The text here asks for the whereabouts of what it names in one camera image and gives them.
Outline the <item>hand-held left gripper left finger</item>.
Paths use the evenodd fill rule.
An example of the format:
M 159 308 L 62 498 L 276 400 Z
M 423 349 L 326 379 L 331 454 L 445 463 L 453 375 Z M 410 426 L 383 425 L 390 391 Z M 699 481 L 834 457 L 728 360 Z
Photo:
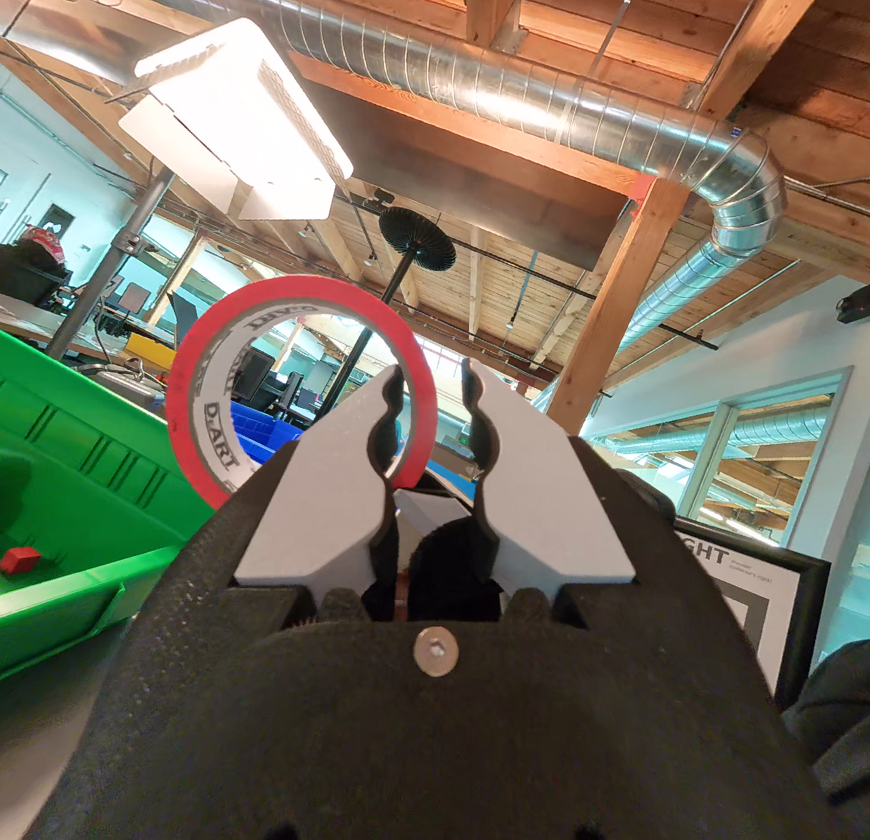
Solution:
M 393 617 L 399 536 L 391 478 L 405 379 L 398 365 L 306 430 L 234 573 L 241 587 L 348 588 Z

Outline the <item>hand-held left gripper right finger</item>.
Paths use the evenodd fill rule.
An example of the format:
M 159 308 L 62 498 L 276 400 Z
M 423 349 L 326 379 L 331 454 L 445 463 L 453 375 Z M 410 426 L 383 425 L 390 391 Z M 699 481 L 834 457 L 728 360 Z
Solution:
M 477 578 L 509 596 L 536 588 L 549 600 L 565 585 L 631 583 L 636 569 L 565 431 L 477 359 L 463 362 L 462 393 L 481 471 Z

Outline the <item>red tape roll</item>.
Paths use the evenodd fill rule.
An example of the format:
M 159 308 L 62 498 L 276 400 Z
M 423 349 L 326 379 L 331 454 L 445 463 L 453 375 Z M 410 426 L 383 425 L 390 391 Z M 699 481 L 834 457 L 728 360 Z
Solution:
M 169 373 L 169 438 L 190 485 L 220 508 L 258 464 L 236 437 L 231 415 L 236 372 L 249 345 L 286 320 L 326 314 L 354 318 L 389 347 L 408 387 L 408 441 L 386 475 L 413 487 L 425 471 L 439 422 L 430 368 L 408 325 L 385 303 L 352 282 L 296 274 L 260 280 L 211 306 L 184 337 Z

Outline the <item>green plastic bin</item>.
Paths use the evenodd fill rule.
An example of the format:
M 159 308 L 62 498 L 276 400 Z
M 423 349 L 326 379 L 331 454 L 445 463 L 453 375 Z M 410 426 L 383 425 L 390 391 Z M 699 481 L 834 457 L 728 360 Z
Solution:
M 1 575 L 5 679 L 134 617 L 212 516 L 183 476 L 167 425 L 2 333 Z

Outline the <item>person's right forearm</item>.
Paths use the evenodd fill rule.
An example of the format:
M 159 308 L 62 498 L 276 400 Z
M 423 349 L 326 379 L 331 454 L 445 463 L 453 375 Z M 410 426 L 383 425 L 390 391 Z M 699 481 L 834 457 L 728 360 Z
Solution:
M 853 836 L 869 828 L 869 640 L 822 660 L 782 720 Z

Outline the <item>blue plastic bin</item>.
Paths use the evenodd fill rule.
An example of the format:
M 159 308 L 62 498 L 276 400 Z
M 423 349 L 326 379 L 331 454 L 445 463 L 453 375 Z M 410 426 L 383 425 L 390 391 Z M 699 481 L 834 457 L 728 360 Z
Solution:
M 303 430 L 270 415 L 231 401 L 231 417 L 238 441 L 257 466 L 263 465 L 282 446 L 297 441 Z

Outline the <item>black computer monitor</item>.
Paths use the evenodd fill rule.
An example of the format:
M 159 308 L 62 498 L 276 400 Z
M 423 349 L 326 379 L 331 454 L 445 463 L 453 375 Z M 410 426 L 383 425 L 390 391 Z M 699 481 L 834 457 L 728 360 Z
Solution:
M 249 403 L 266 380 L 274 363 L 274 358 L 255 346 L 243 355 L 236 369 L 232 388 L 232 400 Z

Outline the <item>yellow plastic bin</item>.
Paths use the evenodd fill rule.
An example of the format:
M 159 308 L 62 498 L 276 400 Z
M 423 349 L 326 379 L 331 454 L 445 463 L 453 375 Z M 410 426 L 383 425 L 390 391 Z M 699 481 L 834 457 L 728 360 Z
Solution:
M 152 364 L 160 370 L 170 370 L 176 357 L 176 351 L 163 343 L 146 335 L 131 333 L 126 351 L 143 361 Z

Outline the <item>black framed marker sign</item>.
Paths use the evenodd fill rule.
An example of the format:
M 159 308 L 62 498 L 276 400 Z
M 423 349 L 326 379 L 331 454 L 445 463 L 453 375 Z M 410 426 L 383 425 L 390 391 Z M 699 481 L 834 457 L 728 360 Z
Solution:
M 690 519 L 674 529 L 732 609 L 777 708 L 790 708 L 810 674 L 830 564 Z

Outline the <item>black floor lamp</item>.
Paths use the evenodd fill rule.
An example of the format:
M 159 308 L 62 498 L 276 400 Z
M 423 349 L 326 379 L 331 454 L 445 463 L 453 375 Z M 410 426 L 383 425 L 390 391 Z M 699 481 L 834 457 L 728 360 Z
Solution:
M 401 255 L 400 263 L 380 299 L 386 305 L 392 301 L 411 266 L 417 265 L 434 272 L 446 272 L 456 262 L 456 251 L 451 239 L 436 223 L 415 211 L 404 207 L 388 208 L 380 215 L 378 228 L 386 246 Z M 353 348 L 332 380 L 332 386 L 321 404 L 319 418 L 324 417 L 337 404 L 372 335 L 373 329 L 368 326 L 359 334 Z

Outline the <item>grey light stand pole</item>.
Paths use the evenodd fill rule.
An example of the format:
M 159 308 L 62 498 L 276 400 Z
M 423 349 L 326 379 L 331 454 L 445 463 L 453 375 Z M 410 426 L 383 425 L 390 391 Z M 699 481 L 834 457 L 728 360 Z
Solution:
M 46 353 L 52 359 L 61 360 L 71 348 L 73 339 L 88 320 L 93 308 L 99 301 L 105 287 L 116 275 L 125 257 L 132 256 L 142 242 L 142 231 L 148 223 L 161 199 L 169 190 L 175 173 L 163 166 L 148 183 L 143 197 L 126 224 L 117 232 L 111 246 L 103 256 L 92 277 L 77 297 L 71 311 L 60 324 L 58 331 L 49 342 Z

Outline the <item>white studio light panel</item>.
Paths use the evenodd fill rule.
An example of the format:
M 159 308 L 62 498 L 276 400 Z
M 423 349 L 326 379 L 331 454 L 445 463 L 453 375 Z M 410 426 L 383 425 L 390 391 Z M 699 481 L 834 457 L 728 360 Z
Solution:
M 353 164 L 266 34 L 250 19 L 140 60 L 119 128 L 221 214 L 329 218 Z

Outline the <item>wooden post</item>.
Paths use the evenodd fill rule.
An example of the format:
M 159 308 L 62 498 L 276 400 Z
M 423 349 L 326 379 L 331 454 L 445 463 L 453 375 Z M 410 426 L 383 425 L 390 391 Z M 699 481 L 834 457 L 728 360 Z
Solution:
M 683 185 L 652 182 L 643 200 L 621 216 L 608 239 L 596 269 L 601 278 L 599 290 L 546 412 L 568 435 L 580 434 L 689 197 L 690 190 Z

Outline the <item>silver air duct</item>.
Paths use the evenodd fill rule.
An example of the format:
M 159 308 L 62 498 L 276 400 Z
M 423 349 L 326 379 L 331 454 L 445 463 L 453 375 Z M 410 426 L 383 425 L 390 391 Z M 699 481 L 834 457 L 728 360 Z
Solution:
M 141 0 L 92 0 L 121 11 Z M 621 353 L 773 241 L 784 173 L 757 134 L 336 0 L 142 0 L 217 25 L 251 19 L 298 54 L 456 112 L 667 181 L 706 202 L 712 230 L 636 308 Z

